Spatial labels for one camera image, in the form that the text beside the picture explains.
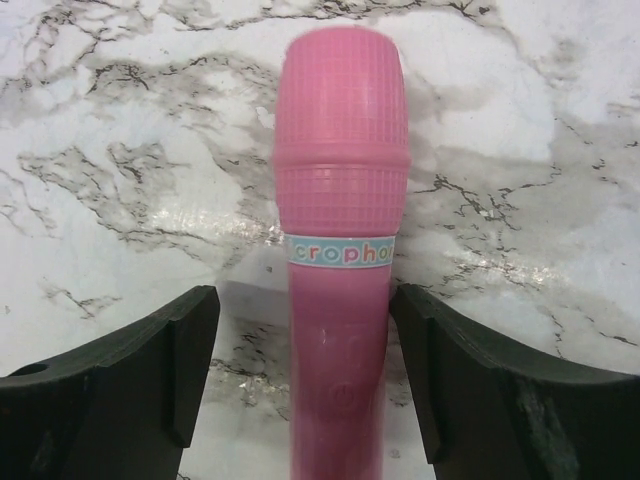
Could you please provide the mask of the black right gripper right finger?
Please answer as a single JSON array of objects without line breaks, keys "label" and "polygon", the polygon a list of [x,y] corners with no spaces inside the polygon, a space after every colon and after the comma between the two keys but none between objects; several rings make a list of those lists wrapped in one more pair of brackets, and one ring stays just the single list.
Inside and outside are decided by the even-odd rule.
[{"label": "black right gripper right finger", "polygon": [[536,350],[413,284],[390,303],[439,479],[635,479],[639,379]]}]

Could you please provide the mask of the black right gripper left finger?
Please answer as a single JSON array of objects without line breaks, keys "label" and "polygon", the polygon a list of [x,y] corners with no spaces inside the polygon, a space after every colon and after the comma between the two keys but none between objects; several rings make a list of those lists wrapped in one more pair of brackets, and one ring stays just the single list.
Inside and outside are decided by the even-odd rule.
[{"label": "black right gripper left finger", "polygon": [[197,286],[1,380],[4,479],[174,479],[193,439],[220,302]]}]

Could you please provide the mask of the pink toy microphone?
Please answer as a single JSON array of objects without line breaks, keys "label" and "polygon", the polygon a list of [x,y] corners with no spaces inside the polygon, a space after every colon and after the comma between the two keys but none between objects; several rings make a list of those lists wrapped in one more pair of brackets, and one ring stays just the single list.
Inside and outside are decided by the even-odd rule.
[{"label": "pink toy microphone", "polygon": [[289,46],[272,154],[291,305],[291,475],[382,475],[395,239],[411,156],[395,44],[310,31]]}]

